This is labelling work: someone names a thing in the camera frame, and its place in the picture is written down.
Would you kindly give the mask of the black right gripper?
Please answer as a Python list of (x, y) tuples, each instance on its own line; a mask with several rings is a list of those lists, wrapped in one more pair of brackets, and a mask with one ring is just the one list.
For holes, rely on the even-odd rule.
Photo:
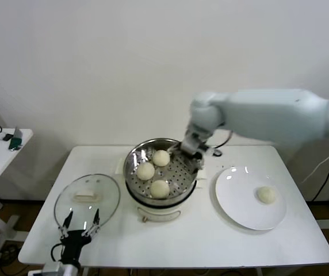
[[(175, 143), (167, 149), (167, 152), (181, 152), (181, 145), (182, 145), (182, 143)], [(203, 170), (204, 169), (205, 160), (203, 159), (203, 154), (202, 153), (196, 152), (192, 156), (192, 159), (196, 160), (197, 170)]]

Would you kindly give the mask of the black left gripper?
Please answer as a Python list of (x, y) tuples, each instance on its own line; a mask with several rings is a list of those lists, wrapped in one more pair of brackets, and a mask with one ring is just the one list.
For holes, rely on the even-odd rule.
[(100, 212), (96, 210), (92, 225), (86, 230), (68, 231), (73, 211), (71, 210), (68, 216), (64, 219), (62, 226), (58, 226), (61, 243), (64, 246), (62, 253), (62, 263), (79, 263), (82, 248), (91, 242), (100, 230)]

